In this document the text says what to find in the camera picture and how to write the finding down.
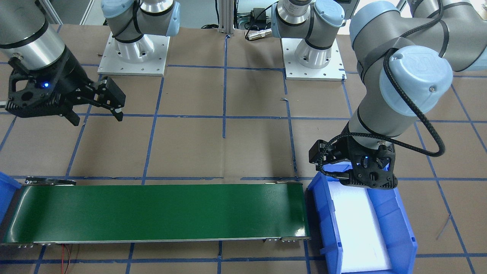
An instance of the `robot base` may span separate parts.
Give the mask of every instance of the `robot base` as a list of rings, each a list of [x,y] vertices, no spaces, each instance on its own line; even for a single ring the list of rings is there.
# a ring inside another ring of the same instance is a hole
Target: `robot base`
[[[328,65],[322,69],[310,69],[301,65],[294,52],[302,39],[282,38],[282,52],[286,68],[286,79],[289,80],[318,80],[318,81],[341,81],[346,79],[345,69],[341,60],[340,50],[337,41],[332,45],[332,56]]]
[[[107,41],[103,57],[98,67],[98,73],[104,75],[144,75],[164,76],[166,59],[169,49],[169,37],[158,35],[147,35],[155,46],[153,59],[142,63],[128,63],[123,61],[115,50],[115,39],[112,33]]]

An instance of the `conveyor belt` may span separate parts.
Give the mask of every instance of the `conveyor belt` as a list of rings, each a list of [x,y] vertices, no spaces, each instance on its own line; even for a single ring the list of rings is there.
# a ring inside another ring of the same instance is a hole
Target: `conveyor belt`
[[[301,184],[23,187],[3,243],[307,239]]]

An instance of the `metal post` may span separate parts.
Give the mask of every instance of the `metal post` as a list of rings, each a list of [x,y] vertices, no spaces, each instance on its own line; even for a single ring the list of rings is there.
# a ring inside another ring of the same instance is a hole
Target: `metal post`
[[[218,31],[233,35],[233,7],[235,0],[219,0],[220,25]]]
[[[57,15],[56,10],[49,0],[39,0],[40,5],[46,11],[46,17],[51,24],[62,25],[61,18]]]

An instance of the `white mounting plate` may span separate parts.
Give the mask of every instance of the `white mounting plate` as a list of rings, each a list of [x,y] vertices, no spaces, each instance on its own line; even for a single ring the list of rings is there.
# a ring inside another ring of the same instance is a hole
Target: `white mounting plate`
[[[169,49],[169,37],[148,35],[155,47],[154,57],[142,63],[128,63],[122,60],[115,50],[112,33],[103,52],[98,73],[104,75],[145,75],[164,76]]]
[[[310,69],[301,65],[294,52],[302,39],[282,38],[282,56],[286,68],[286,79],[289,80],[317,80],[317,81],[341,81],[346,79],[345,69],[341,60],[337,40],[333,42],[331,58],[328,65],[322,69]]]

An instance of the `blue plastic bin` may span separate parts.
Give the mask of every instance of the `blue plastic bin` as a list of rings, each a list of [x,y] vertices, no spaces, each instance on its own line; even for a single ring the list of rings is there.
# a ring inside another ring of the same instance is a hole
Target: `blue plastic bin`
[[[328,165],[325,169],[327,171],[345,171],[350,168],[350,164],[335,164]],[[326,264],[330,274],[342,274],[343,248],[328,181],[338,180],[318,172],[308,189],[313,193],[318,211],[321,238],[324,246],[320,253],[326,257]],[[417,243],[399,191],[397,189],[367,189],[367,192],[377,215],[392,269],[355,273],[411,274],[416,257]]]
[[[21,186],[22,184],[12,179],[9,175],[0,172],[0,223],[3,221],[3,217],[5,217],[15,190]]]

